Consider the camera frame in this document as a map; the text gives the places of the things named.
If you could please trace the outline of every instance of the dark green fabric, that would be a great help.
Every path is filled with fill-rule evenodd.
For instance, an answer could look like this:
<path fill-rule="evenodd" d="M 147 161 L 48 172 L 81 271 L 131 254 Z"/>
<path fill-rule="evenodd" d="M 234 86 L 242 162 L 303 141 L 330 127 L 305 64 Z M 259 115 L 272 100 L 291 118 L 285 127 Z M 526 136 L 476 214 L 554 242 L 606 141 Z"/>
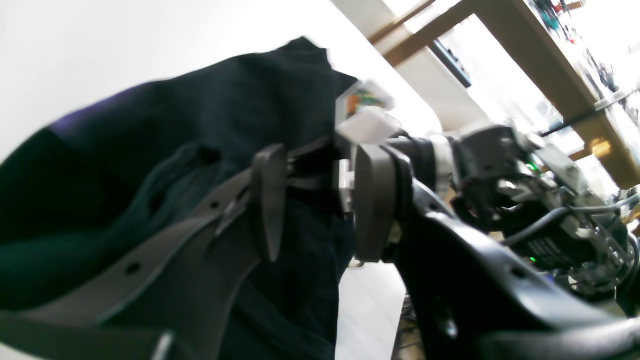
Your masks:
<path fill-rule="evenodd" d="M 355 79 L 301 38 L 126 90 L 41 130 L 0 166 L 0 308 L 55 299 L 154 232 L 272 143 L 333 133 Z M 243 285 L 223 359 L 331 359 L 337 286 L 353 253 L 334 194 L 290 193 L 280 257 Z"/>

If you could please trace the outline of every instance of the bright light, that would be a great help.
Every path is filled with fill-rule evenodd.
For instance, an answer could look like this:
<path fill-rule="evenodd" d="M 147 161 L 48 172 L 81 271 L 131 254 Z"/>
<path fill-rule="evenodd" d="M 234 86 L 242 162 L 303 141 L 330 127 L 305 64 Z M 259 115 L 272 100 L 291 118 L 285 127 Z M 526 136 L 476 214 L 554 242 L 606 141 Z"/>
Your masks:
<path fill-rule="evenodd" d="M 627 230 L 631 233 L 633 230 L 636 230 L 638 225 L 640 225 L 640 220 L 635 219 L 634 221 L 627 224 Z"/>

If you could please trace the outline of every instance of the white wall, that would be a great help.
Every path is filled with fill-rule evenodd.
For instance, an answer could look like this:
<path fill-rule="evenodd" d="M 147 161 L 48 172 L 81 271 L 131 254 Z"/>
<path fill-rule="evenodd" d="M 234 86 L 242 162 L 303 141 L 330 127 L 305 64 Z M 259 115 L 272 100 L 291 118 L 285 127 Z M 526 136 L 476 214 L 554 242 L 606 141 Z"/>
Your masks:
<path fill-rule="evenodd" d="M 441 130 L 433 110 L 329 0 L 0 0 L 0 161 L 69 111 L 301 35 L 327 47 L 335 69 L 384 88 L 411 133 Z M 363 349 L 368 360 L 389 359 L 403 298 L 392 265 L 349 271 L 336 358 Z M 24 357 L 0 345 L 0 359 Z"/>

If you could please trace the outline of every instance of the wire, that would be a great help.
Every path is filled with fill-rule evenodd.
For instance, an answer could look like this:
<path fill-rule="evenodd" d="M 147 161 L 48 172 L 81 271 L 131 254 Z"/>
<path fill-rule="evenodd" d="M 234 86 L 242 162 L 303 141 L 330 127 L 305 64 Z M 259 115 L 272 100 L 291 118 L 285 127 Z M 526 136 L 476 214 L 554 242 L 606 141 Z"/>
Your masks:
<path fill-rule="evenodd" d="M 591 206 L 591 207 L 585 207 L 585 208 L 557 208 L 557 209 L 553 209 L 552 211 L 549 211 L 545 216 L 541 217 L 538 221 L 536 221 L 535 223 L 529 225 L 528 227 L 526 227 L 524 230 L 521 230 L 518 233 L 515 233 L 511 236 L 509 236 L 508 238 L 504 239 L 504 241 L 502 242 L 503 245 L 505 246 L 512 246 L 515 243 L 518 243 L 526 238 L 528 238 L 529 236 L 533 235 L 534 233 L 537 233 L 538 231 L 540 231 L 541 229 L 543 229 L 545 226 L 551 224 L 552 222 L 556 221 L 559 218 L 565 217 L 566 215 L 569 215 L 571 212 L 575 212 L 575 213 L 583 213 L 583 214 L 601 214 L 601 213 L 608 213 L 610 211 L 614 211 L 617 209 L 620 209 L 621 207 L 623 207 L 624 205 L 629 204 L 630 202 L 634 202 L 634 201 L 638 201 L 640 200 L 640 195 L 639 194 L 635 194 L 632 195 L 624 200 L 618 201 L 617 203 L 613 204 L 613 205 L 607 205 L 607 206 Z"/>
<path fill-rule="evenodd" d="M 630 197 L 627 197 L 624 200 L 620 200 L 617 203 L 613 204 L 613 205 L 606 205 L 606 206 L 590 206 L 590 207 L 586 207 L 586 208 L 570 208 L 572 211 L 575 211 L 576 213 L 583 213 L 583 214 L 599 214 L 599 213 L 606 213 L 608 211 L 614 211 L 617 209 L 622 208 L 624 205 L 629 205 L 631 202 L 636 202 L 640 200 L 640 194 L 635 194 L 635 195 L 631 195 Z"/>

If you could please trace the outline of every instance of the metal ring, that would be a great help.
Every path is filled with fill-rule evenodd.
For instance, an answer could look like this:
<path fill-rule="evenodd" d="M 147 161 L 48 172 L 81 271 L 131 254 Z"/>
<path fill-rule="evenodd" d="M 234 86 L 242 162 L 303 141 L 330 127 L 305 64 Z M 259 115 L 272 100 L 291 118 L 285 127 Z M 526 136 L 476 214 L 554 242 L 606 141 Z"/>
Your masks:
<path fill-rule="evenodd" d="M 434 192 L 444 199 L 449 191 L 449 176 L 453 171 L 453 152 L 449 140 L 442 135 L 431 135 L 429 140 L 433 145 L 435 159 L 435 189 Z"/>

